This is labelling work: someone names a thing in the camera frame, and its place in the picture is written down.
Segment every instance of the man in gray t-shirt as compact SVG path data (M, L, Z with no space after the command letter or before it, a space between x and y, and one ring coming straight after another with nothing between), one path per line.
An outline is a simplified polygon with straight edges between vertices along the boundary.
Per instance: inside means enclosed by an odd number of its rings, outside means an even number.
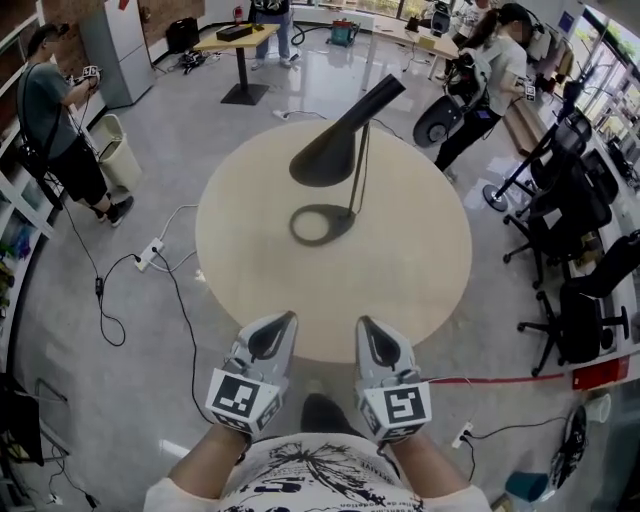
M89 78L75 87L67 84L51 62L60 35L58 27L48 23L36 30L29 41L29 61L18 81L22 132L47 159L47 170L58 178L71 199L91 208L100 222L108 218L117 227L133 206L133 197L117 204L111 202L95 155L82 131L71 122L68 108L88 101L98 80Z

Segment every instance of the trash bin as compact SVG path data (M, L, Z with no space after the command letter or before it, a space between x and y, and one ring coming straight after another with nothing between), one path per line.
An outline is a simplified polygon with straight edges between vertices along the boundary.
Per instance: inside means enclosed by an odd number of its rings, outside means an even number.
M114 185L132 192L140 181L142 170L127 143L127 134L118 117L104 115L91 130L91 136L98 146L102 172Z

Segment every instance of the refrigerator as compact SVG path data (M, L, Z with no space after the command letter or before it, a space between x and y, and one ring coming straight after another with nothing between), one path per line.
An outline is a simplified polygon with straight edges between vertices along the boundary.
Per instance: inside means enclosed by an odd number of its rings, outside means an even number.
M80 22L80 34L89 61L102 69L108 108L133 105L155 83L137 0L107 0Z

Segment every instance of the wooden desk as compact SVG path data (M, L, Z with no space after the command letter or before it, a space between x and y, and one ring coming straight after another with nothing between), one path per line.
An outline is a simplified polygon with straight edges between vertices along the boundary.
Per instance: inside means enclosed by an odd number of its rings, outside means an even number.
M418 27L418 32L410 32L405 30L406 25L407 22L403 20L397 20L387 16L375 17L373 22L373 31L371 32L371 42L369 43L367 65L362 79L363 91L368 89L369 77L371 75L371 67L373 66L373 60L375 58L378 39L387 39L395 43L404 44L407 45L409 49L413 48L413 45L415 44L415 50L433 53L436 57L431 65L429 79L433 78L438 64L438 59L455 59L458 56L458 47L447 34L442 34L442 37L434 37L431 35L431 30L424 27ZM427 50L418 46L418 41L421 36L432 40L434 43L433 48Z
M268 85L263 84L250 84L247 81L247 66L244 58L245 48L255 48L260 43L269 39L269 37L278 30L280 25L265 24L263 30L253 30L253 33L236 39L235 41L220 41L216 34L212 34L204 41L200 41L193 47L194 50L213 50L220 51L226 48L235 48L236 57L238 59L238 74L240 75L240 83L233 86L233 88L222 98L220 103L233 103L234 105L257 105L264 93L269 90Z
M297 356L352 363L361 315L388 323L413 344L447 320L469 278L471 233L458 195L435 165L372 128L354 226L320 247L297 243L289 221L298 208L349 201L353 176L311 188L289 174L291 159L331 123L290 122L263 132L212 169L196 246L207 284L240 325L295 311Z

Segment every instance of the black shorts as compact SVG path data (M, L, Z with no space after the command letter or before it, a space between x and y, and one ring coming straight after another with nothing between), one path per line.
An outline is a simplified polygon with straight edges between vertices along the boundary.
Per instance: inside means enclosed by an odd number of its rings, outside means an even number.
M49 171L74 201L84 199L93 206L107 193L100 166L84 137L78 137L64 153L49 160Z

